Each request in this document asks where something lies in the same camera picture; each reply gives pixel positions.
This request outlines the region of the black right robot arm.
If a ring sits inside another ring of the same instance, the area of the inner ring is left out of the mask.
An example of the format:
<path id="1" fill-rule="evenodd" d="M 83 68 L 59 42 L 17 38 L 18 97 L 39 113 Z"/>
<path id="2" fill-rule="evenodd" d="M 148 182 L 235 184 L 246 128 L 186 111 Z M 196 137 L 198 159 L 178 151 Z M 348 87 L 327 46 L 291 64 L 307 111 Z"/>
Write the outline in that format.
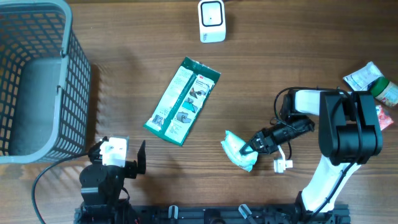
<path id="1" fill-rule="evenodd" d="M 294 203 L 268 204 L 259 218 L 246 205 L 239 211 L 249 223 L 350 223 L 347 205 L 335 200 L 349 177 L 382 150 L 382 133 L 373 96 L 366 91 L 339 88 L 288 87 L 275 110 L 276 123 L 258 131 L 240 149 L 241 155 L 272 154 L 281 145 L 313 131 L 309 115 L 319 117 L 318 143 L 322 153 L 310 183 Z"/>

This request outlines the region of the white blue pouch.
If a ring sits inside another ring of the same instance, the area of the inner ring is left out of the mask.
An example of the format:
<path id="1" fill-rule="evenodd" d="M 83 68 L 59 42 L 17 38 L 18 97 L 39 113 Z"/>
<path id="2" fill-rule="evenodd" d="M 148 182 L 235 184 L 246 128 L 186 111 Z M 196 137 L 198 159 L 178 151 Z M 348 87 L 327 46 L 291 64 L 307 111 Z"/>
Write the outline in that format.
<path id="1" fill-rule="evenodd" d="M 379 77 L 383 77 L 381 71 L 373 62 L 368 62 L 363 68 L 343 77 L 343 80 L 354 91 L 368 91 Z"/>

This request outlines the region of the green lid jar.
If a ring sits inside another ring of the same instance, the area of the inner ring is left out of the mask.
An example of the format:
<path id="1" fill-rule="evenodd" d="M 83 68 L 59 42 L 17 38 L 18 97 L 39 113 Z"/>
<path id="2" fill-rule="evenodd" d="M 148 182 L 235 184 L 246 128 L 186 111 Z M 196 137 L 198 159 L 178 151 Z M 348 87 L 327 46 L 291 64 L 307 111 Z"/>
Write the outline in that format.
<path id="1" fill-rule="evenodd" d="M 397 105 L 397 85 L 385 77 L 379 77 L 369 89 L 372 96 L 386 106 L 392 108 Z"/>

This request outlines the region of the green 3M package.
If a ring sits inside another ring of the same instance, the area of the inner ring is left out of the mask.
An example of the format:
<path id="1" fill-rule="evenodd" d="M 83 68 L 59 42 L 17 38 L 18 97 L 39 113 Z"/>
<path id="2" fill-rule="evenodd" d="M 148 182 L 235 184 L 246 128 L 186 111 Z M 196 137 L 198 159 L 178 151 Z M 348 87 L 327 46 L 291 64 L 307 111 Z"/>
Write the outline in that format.
<path id="1" fill-rule="evenodd" d="M 220 76 L 220 72 L 185 57 L 144 127 L 182 146 Z"/>

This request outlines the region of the mint wet wipes pack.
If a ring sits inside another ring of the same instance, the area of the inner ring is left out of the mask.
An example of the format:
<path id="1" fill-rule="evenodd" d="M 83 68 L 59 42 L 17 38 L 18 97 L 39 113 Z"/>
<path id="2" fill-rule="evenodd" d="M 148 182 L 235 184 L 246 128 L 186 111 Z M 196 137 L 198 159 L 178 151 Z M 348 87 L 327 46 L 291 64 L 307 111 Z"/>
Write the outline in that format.
<path id="1" fill-rule="evenodd" d="M 222 148 L 226 153 L 230 161 L 242 168 L 243 170 L 250 172 L 254 164 L 257 162 L 258 153 L 253 151 L 251 147 L 247 147 L 249 154 L 242 155 L 240 149 L 245 145 L 245 141 L 239 138 L 231 131 L 225 131 L 225 138 L 221 141 Z"/>

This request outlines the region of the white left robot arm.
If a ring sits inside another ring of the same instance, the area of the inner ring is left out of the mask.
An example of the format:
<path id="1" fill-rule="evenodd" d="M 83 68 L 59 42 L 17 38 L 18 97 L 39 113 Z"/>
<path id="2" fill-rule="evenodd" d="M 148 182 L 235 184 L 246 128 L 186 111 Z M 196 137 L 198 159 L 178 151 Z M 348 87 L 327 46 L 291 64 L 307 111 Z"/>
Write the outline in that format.
<path id="1" fill-rule="evenodd" d="M 146 173 L 146 142 L 143 141 L 135 161 L 127 161 L 129 138 L 104 137 L 88 151 L 91 165 L 79 176 L 83 202 L 75 210 L 74 223 L 140 223 L 137 212 L 129 203 L 125 179 Z"/>

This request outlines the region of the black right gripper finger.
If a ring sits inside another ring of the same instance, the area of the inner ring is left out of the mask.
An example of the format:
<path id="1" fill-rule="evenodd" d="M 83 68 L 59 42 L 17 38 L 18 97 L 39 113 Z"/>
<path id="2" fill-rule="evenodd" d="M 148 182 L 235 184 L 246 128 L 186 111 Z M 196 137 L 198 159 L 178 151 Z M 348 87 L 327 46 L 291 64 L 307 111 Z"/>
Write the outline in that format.
<path id="1" fill-rule="evenodd" d="M 258 136 L 255 134 L 241 149 L 256 149 Z"/>
<path id="2" fill-rule="evenodd" d="M 241 155 L 246 156 L 248 154 L 255 153 L 256 151 L 249 149 L 240 149 L 239 152 Z"/>

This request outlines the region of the red tissue pack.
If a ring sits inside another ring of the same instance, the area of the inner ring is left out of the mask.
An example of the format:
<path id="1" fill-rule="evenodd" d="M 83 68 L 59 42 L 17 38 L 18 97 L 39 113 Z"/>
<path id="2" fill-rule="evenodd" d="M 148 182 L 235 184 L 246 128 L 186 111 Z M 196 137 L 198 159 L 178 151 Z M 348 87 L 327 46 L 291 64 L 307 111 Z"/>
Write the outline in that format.
<path id="1" fill-rule="evenodd" d="M 394 123 L 388 112 L 381 105 L 376 105 L 376 114 L 381 131 Z"/>

